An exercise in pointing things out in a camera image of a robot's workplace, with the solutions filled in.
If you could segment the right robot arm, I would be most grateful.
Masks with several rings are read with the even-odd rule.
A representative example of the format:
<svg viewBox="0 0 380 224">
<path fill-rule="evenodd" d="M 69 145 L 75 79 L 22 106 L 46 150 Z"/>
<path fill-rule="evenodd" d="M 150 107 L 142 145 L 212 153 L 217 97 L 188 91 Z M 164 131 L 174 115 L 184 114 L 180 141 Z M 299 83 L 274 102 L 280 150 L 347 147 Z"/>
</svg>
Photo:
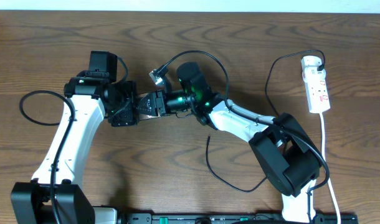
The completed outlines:
<svg viewBox="0 0 380 224">
<path fill-rule="evenodd" d="M 225 95 L 212 91 L 196 62 L 182 64 L 176 71 L 181 89 L 173 91 L 166 65 L 150 72 L 164 90 L 142 97 L 137 111 L 156 118 L 190 111 L 204 126 L 233 134 L 247 142 L 265 178 L 281 193 L 282 217 L 290 222 L 312 222 L 313 190 L 325 163 L 320 152 L 290 114 L 264 116 L 236 105 Z"/>
</svg>

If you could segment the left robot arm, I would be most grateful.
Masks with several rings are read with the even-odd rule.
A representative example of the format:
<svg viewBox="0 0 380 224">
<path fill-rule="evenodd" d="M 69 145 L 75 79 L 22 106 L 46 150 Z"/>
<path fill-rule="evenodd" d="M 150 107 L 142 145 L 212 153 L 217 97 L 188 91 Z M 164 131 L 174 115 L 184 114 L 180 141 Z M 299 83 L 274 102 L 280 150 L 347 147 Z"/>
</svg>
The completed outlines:
<svg viewBox="0 0 380 224">
<path fill-rule="evenodd" d="M 24 102 L 34 95 L 52 95 L 64 102 L 57 132 L 39 168 L 29 182 L 17 182 L 11 203 L 18 223 L 123 223 L 124 217 L 111 206 L 93 206 L 82 185 L 90 146 L 99 125 L 107 120 L 113 127 L 137 123 L 134 81 L 109 74 L 84 71 L 70 79 L 64 94 L 37 90 L 19 102 L 23 117 Z"/>
</svg>

